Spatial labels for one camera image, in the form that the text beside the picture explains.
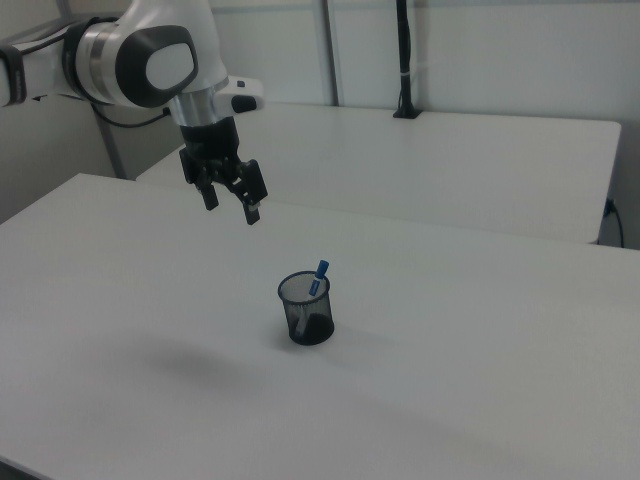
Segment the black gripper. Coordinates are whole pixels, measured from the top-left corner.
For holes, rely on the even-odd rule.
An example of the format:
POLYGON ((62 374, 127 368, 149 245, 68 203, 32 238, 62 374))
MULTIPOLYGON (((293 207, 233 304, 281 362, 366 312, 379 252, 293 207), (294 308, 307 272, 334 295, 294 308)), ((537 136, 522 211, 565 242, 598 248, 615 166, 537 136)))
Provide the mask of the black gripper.
POLYGON ((225 183, 242 203, 246 223, 257 223, 260 202, 268 191, 258 162, 240 161, 235 119, 227 117, 206 126, 181 126, 180 131, 185 144, 179 152, 185 179, 188 184, 195 184, 206 210, 212 211, 219 205, 214 180, 225 183))

